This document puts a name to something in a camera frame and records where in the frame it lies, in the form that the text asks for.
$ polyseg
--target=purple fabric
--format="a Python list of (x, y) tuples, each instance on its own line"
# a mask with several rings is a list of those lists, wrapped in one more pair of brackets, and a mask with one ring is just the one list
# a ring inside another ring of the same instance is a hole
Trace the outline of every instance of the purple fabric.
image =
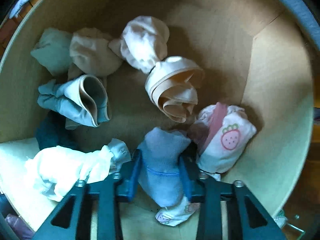
[(35, 234), (23, 220), (12, 214), (7, 215), (5, 220), (8, 222), (9, 226), (13, 232), (17, 235), (20, 240), (31, 239)]

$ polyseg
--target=black metal bracket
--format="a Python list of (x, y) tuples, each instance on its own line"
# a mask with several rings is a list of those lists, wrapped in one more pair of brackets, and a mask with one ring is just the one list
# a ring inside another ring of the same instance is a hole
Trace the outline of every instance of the black metal bracket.
[(220, 201), (227, 201), (228, 237), (231, 240), (285, 240), (273, 218), (246, 187), (216, 181), (199, 170), (196, 145), (191, 144), (180, 156), (180, 179), (186, 197), (201, 203), (196, 240), (222, 240)]
[[(196, 240), (222, 240), (220, 201), (227, 201), (230, 240), (285, 240), (281, 229), (257, 198), (236, 180), (233, 184), (216, 181), (199, 170), (196, 145), (191, 143), (179, 158), (180, 179), (190, 202), (201, 203)], [(89, 240), (94, 200), (98, 204), (98, 240), (123, 240), (119, 214), (120, 202), (135, 196), (142, 165), (139, 150), (120, 173), (104, 181), (87, 184), (77, 181), (52, 211), (33, 240)]]

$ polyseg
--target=pink strawberry print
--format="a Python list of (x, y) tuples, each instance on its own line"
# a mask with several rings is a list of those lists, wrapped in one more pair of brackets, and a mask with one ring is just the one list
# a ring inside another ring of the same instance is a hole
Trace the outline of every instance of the pink strawberry print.
[(200, 207), (200, 203), (188, 203), (184, 208), (184, 212), (192, 213), (196, 211), (199, 207)]
[(156, 215), (156, 219), (160, 222), (160, 223), (166, 223), (169, 222), (171, 219), (166, 217), (163, 213), (158, 213)]
[(229, 151), (234, 150), (240, 141), (240, 131), (238, 124), (228, 125), (222, 130), (221, 136), (222, 146)]

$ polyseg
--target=wooden floor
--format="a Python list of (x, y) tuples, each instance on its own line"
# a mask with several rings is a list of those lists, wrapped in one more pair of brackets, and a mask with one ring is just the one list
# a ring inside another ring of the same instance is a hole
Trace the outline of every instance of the wooden floor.
[[(4, 54), (8, 43), (18, 27), (19, 23), (23, 20), (26, 14), (32, 9), (38, 0), (31, 0), (28, 2), (19, 16), (14, 19), (9, 19), (0, 29), (0, 59)], [(316, 102), (320, 102), (320, 93), (318, 93)], [(313, 138), (313, 141), (317, 143), (320, 142), (320, 129), (319, 138)], [(302, 175), (297, 183), (295, 190), (293, 191), (291, 197), (286, 203), (284, 210), (289, 222), (303, 230), (306, 230), (311, 224), (313, 215), (315, 212), (319, 211), (320, 206), (320, 146), (318, 144), (313, 144), (310, 148), (310, 154), (306, 165), (303, 169)], [(298, 214), (300, 216), (299, 220), (296, 220), (294, 216)], [(299, 237), (299, 233), (288, 226), (284, 228), (284, 232), (289, 240), (294, 240)]]

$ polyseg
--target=rolled sock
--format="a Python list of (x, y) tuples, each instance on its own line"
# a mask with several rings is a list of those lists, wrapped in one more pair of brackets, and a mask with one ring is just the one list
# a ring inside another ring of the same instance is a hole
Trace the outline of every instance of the rolled sock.
[(168, 57), (157, 62), (149, 74), (145, 89), (150, 100), (176, 122), (185, 122), (198, 104), (196, 88), (201, 86), (204, 71), (183, 57)]
[[(215, 180), (220, 181), (220, 174), (208, 173)], [(186, 221), (200, 207), (200, 203), (190, 203), (186, 196), (174, 206), (162, 208), (156, 214), (156, 219), (164, 225), (175, 227), (178, 224)]]
[(200, 112), (188, 136), (198, 144), (198, 149), (202, 148), (197, 157), (199, 168), (209, 173), (224, 173), (236, 163), (257, 129), (248, 121), (243, 108), (228, 106), (222, 126), (210, 141), (206, 141), (215, 108), (208, 106)]
[(155, 127), (138, 146), (143, 159), (139, 183), (161, 207), (175, 205), (183, 196), (178, 157), (190, 142), (179, 131), (167, 132)]
[[(110, 120), (107, 92), (95, 76), (82, 75), (64, 84), (56, 84), (53, 79), (38, 90), (38, 104), (67, 117), (66, 129), (78, 124), (98, 127)], [(69, 119), (75, 123), (68, 125)]]
[[(84, 72), (79, 69), (74, 63), (71, 64), (69, 70), (68, 70), (68, 81), (73, 80), (75, 78), (78, 78), (79, 76), (83, 75)], [(107, 77), (98, 78), (100, 82), (102, 83), (104, 89), (107, 91)], [(98, 115), (97, 115), (97, 122), (105, 122), (109, 121), (111, 118), (111, 109), (108, 106), (109, 102), (107, 102), (107, 105), (105, 104), (101, 107), (98, 107)], [(107, 107), (107, 115), (105, 114), (104, 108)], [(65, 129), (67, 130), (75, 130), (78, 126), (81, 124), (67, 118), (65, 122)]]
[(167, 54), (169, 28), (152, 16), (138, 16), (128, 22), (120, 39), (110, 42), (109, 47), (132, 67), (148, 74), (157, 62)]

